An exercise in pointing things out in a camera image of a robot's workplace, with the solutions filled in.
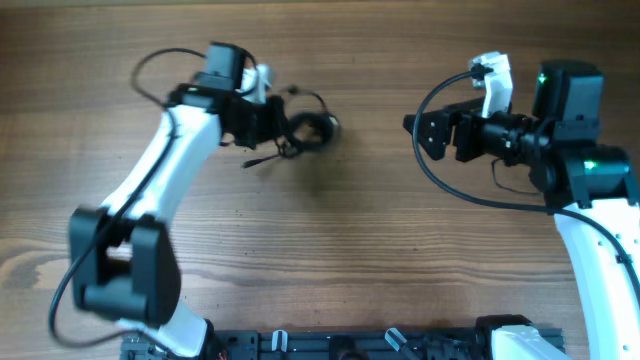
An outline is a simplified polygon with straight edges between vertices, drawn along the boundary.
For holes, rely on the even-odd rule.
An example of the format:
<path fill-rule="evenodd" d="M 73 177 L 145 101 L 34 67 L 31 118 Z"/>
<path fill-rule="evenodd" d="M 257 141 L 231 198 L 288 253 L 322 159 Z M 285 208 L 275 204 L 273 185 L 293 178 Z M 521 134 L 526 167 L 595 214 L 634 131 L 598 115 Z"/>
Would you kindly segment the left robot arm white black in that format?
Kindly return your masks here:
<path fill-rule="evenodd" d="M 131 86 L 161 108 L 156 134 L 124 182 L 95 210 L 70 218 L 71 264 L 49 310 L 49 331 L 70 348 L 94 341 L 63 338 L 56 314 L 65 289 L 75 306 L 120 326 L 118 336 L 138 340 L 161 359 L 220 359 L 211 322 L 180 298 L 182 275 L 169 228 L 201 166 L 223 146 L 225 135 L 249 149 L 282 136 L 284 104 L 270 95 L 273 73 L 246 49 L 214 42 L 202 54 L 205 66 L 161 100 L 139 82 L 144 57 Z"/>

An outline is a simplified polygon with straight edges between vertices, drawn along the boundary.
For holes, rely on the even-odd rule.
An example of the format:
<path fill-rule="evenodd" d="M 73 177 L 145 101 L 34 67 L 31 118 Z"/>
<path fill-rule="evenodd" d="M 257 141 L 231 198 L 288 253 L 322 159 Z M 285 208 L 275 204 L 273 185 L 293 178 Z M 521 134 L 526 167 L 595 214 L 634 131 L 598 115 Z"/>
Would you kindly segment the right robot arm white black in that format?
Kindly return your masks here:
<path fill-rule="evenodd" d="M 403 120 L 421 168 L 448 147 L 468 162 L 490 155 L 525 165 L 569 254 L 594 359 L 639 355 L 639 183 L 626 151 L 601 144 L 604 77 L 589 63 L 541 64 L 530 115 L 512 111 L 508 58 L 493 52 L 469 62 L 465 78 L 481 98 Z"/>

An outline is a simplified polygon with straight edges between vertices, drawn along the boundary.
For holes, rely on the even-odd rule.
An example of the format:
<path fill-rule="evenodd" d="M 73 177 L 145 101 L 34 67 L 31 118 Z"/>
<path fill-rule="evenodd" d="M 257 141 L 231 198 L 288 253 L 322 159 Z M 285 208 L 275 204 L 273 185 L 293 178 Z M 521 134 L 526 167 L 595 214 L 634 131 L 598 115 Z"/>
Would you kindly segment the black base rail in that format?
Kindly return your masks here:
<path fill-rule="evenodd" d="M 202 359 L 490 359 L 489 335 L 474 328 L 404 331 L 220 331 Z"/>

